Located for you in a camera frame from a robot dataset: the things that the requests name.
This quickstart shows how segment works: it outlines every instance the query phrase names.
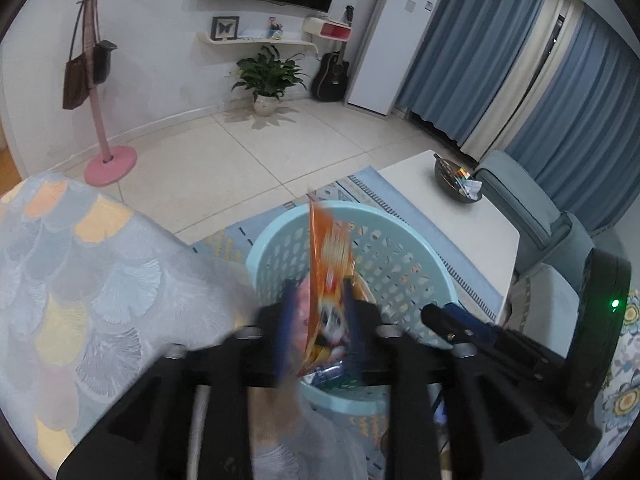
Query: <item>coat rack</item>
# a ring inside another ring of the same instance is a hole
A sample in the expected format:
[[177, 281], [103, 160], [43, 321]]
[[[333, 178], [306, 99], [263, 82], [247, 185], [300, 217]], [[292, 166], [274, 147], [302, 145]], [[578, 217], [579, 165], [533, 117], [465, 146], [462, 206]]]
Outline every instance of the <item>coat rack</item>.
[[104, 130], [102, 122], [102, 112], [100, 111], [100, 101], [98, 100], [98, 91], [94, 84], [94, 46], [96, 37], [94, 34], [94, 5], [96, 0], [87, 0], [84, 6], [84, 54], [86, 56], [86, 65], [89, 86], [89, 102], [91, 103], [91, 112], [94, 117], [95, 132], [98, 136], [100, 144], [100, 155], [95, 156], [84, 170], [84, 180], [87, 184], [95, 187], [108, 186], [119, 181], [133, 169], [138, 160], [138, 154], [130, 146], [114, 146], [109, 147], [107, 134]]

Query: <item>orange snack package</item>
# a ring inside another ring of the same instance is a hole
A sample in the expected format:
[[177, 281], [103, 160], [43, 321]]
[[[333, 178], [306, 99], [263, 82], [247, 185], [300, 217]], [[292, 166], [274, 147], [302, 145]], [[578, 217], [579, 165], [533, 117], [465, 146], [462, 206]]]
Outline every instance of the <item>orange snack package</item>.
[[310, 204], [309, 218], [311, 298], [303, 374], [346, 353], [350, 334], [343, 287], [355, 268], [346, 225], [336, 223], [319, 202]]

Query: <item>coffee table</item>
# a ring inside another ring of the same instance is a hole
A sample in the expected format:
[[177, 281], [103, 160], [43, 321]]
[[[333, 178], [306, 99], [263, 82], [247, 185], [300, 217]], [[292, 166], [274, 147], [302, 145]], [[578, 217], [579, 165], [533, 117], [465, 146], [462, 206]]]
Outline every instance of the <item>coffee table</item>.
[[502, 309], [496, 318], [500, 319], [520, 235], [487, 197], [463, 204], [447, 196], [436, 182], [433, 155], [429, 150], [379, 173], [455, 243], [500, 293]]

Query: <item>wooden floor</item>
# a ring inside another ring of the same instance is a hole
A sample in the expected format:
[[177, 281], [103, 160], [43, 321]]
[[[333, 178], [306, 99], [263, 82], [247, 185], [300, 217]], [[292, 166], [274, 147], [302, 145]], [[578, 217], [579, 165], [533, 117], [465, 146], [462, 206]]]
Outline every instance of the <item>wooden floor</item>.
[[0, 152], [0, 196], [14, 188], [22, 179], [8, 149]]

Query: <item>guitar body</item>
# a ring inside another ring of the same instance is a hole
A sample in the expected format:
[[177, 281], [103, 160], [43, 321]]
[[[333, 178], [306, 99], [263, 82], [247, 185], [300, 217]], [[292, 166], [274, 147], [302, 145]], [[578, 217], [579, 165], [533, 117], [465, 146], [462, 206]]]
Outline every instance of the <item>guitar body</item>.
[[318, 74], [311, 83], [311, 95], [323, 103], [342, 101], [347, 93], [349, 62], [341, 57], [340, 52], [324, 54]]

